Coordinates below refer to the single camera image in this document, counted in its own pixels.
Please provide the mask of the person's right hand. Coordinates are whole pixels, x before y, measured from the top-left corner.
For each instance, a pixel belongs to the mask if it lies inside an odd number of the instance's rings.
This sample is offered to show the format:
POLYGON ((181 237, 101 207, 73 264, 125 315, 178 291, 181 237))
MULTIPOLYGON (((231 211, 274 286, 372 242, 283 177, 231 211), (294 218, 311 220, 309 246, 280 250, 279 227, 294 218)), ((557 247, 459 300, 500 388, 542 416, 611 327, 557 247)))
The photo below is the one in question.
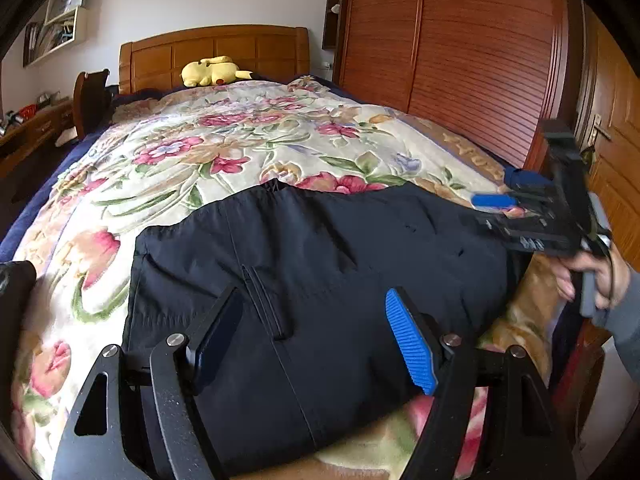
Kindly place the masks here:
POLYGON ((572 273, 592 272, 596 279, 594 304, 598 309, 615 308, 623 300, 630 283, 630 267, 615 245, 611 247, 609 259, 596 258, 591 252, 578 252, 570 258, 552 258, 550 266, 556 288, 567 301, 573 301, 576 295, 572 273))

